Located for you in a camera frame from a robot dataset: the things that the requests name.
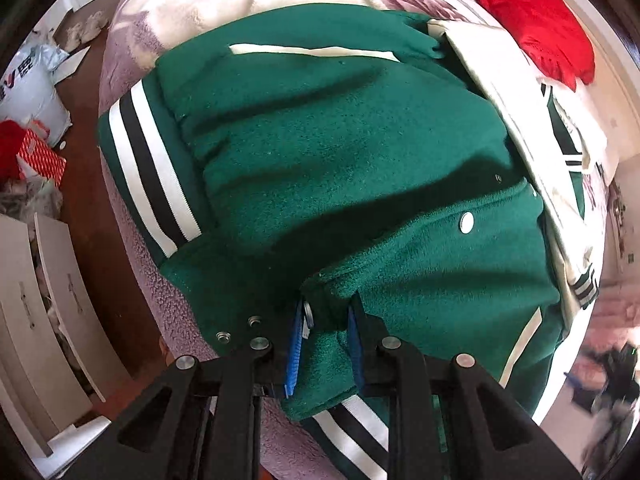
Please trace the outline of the red garment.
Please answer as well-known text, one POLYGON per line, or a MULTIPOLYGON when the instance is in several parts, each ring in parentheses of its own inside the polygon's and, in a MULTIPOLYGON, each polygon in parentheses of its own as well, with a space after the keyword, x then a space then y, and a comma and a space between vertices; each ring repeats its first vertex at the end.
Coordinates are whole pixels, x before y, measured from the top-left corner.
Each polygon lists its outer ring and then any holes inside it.
POLYGON ((475 0, 549 78, 570 90, 592 84, 593 47, 563 0, 475 0))

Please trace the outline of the white plastic shopping bag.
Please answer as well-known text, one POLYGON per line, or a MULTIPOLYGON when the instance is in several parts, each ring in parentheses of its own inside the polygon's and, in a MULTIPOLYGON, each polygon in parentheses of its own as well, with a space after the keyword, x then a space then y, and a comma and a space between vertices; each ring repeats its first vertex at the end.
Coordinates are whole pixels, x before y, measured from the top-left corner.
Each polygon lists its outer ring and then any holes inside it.
POLYGON ((23 44, 1 78, 1 119, 26 127, 36 122, 50 146, 70 128, 70 112, 56 92, 52 74, 68 54, 50 44, 23 44))

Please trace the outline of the white cardboard box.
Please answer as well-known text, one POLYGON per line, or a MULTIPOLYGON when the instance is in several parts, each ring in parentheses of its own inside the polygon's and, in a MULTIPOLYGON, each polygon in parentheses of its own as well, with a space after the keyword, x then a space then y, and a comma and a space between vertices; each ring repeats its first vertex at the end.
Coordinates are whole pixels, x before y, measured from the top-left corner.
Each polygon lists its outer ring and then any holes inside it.
POLYGON ((1 407, 32 458, 92 404, 52 330, 38 287, 27 224, 1 218, 1 407))

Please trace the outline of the floral purple bed blanket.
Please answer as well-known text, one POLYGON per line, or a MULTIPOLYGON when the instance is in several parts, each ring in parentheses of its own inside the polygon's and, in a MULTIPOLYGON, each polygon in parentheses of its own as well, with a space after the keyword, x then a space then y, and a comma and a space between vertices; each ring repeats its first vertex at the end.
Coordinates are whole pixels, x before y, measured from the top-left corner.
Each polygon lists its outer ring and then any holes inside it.
MULTIPOLYGON (((474 0, 381 1, 384 4, 382 9, 375 10, 424 14, 435 22, 463 22, 500 28, 510 35, 510 32, 474 0)), ((559 343, 561 344, 572 330, 582 311, 593 304, 599 292, 603 266, 604 223, 601 205, 602 194, 593 185, 594 181, 601 177, 608 157, 606 154, 608 140, 606 140, 599 115, 588 92, 588 84, 578 82, 577 88, 570 90, 562 82, 544 76, 528 55, 522 49, 521 51, 525 54, 529 65, 532 66, 537 79, 549 92, 550 110, 558 116, 560 126, 570 135, 570 145, 578 151, 575 176, 579 179, 582 195, 585 199, 585 222, 591 244, 589 262, 593 272, 593 293, 591 298, 582 304, 570 318, 567 333, 559 343)), ((107 105, 114 103, 150 71, 137 78, 130 73, 107 73, 107 70, 103 69, 100 89, 101 115, 107 105)), ((186 298, 160 274, 149 249, 134 224, 134 220, 131 219, 129 211, 119 195, 113 177, 112 181, 114 191, 119 199, 117 207, 119 221, 125 232, 134 274, 136 274, 154 318, 160 322, 162 334, 169 340, 172 352, 194 353, 199 358, 218 354, 203 338, 186 298)), ((381 401, 388 407, 388 403, 384 399, 368 399, 360 394, 358 387, 357 392, 364 400, 381 401)), ((290 419, 285 414, 282 408, 284 398, 285 396, 282 396, 279 401, 269 402, 266 408, 268 434, 262 456, 264 456, 267 467, 285 479, 345 477, 335 465, 331 455, 321 445, 318 436, 313 434, 302 422, 290 419)), ((388 426, 390 426, 390 408, 388 408, 387 430, 388 426)))

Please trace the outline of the green varsity jacket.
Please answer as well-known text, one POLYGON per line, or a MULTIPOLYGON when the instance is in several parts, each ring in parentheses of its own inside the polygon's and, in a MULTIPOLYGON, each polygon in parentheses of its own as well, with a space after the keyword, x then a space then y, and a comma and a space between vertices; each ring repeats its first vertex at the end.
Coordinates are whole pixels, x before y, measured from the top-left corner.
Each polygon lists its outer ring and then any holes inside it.
POLYGON ((295 341, 282 408, 349 479, 387 474, 348 307, 528 412, 593 293, 578 151, 503 29, 311 3, 163 54, 98 122, 160 274, 218 354, 295 341))

